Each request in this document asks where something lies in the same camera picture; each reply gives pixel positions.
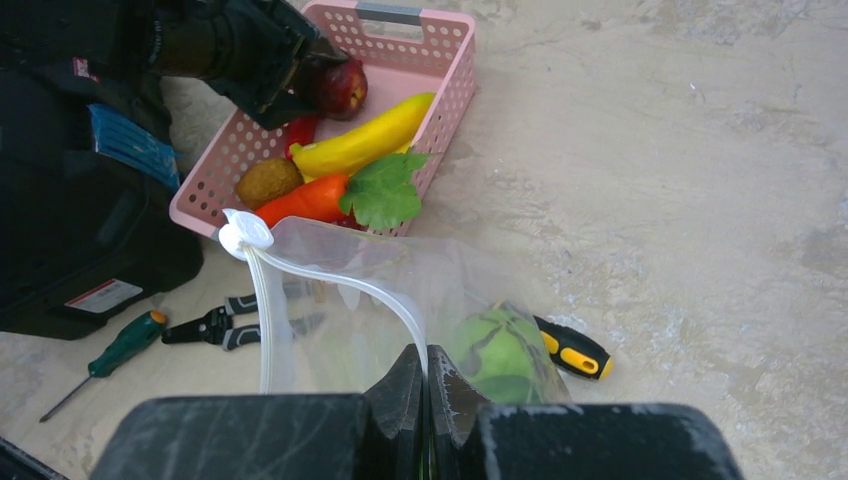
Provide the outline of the clear zip top bag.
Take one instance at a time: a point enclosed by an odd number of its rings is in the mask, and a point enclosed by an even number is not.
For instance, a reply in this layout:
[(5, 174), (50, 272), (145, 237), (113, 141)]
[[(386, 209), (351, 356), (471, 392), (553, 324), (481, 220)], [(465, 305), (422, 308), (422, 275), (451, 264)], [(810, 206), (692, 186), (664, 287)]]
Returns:
[[(269, 228), (236, 209), (225, 220), (219, 243), (247, 264), (258, 302), (263, 394), (362, 392), (407, 345), (428, 372), (429, 346), (449, 356), (459, 322), (501, 301), (533, 318), (510, 265), (458, 240), (296, 217)], [(287, 297), (284, 281), (312, 293)], [(289, 321), (313, 312), (326, 313), (324, 322), (294, 336)]]

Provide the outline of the brown toy kiwi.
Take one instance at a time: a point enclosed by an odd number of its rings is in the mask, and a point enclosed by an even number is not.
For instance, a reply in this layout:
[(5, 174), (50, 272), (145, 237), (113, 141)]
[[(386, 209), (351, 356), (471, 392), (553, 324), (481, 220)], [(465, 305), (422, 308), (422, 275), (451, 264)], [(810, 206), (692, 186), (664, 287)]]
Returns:
[(235, 191), (245, 206), (256, 210), (303, 184), (304, 178), (291, 160), (269, 158), (249, 168), (236, 184)]

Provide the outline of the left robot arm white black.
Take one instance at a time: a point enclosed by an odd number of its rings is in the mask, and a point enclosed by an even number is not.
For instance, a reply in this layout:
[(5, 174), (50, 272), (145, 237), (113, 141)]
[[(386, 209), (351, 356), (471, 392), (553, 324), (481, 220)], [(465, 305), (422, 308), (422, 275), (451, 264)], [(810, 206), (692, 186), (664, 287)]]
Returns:
[(312, 67), (349, 60), (286, 1), (4, 1), (1, 65), (81, 58), (91, 73), (199, 79), (266, 130), (317, 112)]

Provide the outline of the dark red toy fruit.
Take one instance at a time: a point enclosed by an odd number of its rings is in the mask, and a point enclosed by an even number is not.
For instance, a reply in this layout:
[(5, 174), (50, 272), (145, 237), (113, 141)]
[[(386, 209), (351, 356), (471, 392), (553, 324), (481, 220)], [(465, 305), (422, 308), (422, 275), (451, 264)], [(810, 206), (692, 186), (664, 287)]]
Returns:
[(369, 93), (362, 61), (352, 58), (342, 64), (321, 66), (308, 93), (311, 104), (326, 118), (352, 120), (363, 110)]

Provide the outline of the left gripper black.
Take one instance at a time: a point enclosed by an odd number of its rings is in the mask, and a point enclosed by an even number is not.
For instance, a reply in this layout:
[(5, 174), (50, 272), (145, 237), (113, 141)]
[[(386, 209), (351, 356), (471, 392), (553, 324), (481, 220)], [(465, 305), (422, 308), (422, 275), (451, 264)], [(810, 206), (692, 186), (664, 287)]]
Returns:
[(200, 79), (267, 130), (331, 112), (352, 56), (286, 1), (134, 1), (146, 70)]

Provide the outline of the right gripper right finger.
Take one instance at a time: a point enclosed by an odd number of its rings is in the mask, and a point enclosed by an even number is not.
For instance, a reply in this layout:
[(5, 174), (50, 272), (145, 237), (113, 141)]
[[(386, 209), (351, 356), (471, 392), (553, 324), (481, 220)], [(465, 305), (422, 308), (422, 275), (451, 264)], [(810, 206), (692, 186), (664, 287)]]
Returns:
[(674, 403), (494, 404), (428, 348), (435, 479), (741, 479), (717, 426)]

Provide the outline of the green toy leaf vegetable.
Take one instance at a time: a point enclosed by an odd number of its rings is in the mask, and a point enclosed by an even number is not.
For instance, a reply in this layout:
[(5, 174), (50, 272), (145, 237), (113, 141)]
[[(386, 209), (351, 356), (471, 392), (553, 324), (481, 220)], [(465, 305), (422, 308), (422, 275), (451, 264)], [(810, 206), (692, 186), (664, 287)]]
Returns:
[(412, 220), (422, 208), (414, 174), (430, 154), (391, 153), (352, 175), (339, 200), (340, 210), (370, 230), (383, 231)]

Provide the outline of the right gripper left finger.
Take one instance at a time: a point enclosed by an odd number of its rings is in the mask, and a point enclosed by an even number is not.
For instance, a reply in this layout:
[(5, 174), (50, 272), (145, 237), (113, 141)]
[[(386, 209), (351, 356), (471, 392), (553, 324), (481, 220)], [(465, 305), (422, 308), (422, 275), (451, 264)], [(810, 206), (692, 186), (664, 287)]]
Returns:
[(94, 479), (415, 479), (422, 371), (407, 345), (364, 393), (170, 397), (119, 424)]

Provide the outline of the green toy watermelon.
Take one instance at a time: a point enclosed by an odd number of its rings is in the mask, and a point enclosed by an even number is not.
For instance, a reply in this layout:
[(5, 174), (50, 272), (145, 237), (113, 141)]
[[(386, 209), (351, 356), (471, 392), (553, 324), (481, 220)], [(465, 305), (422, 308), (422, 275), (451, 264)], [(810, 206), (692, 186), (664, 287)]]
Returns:
[(570, 394), (535, 320), (501, 301), (459, 322), (449, 356), (459, 373), (495, 403), (559, 403)]

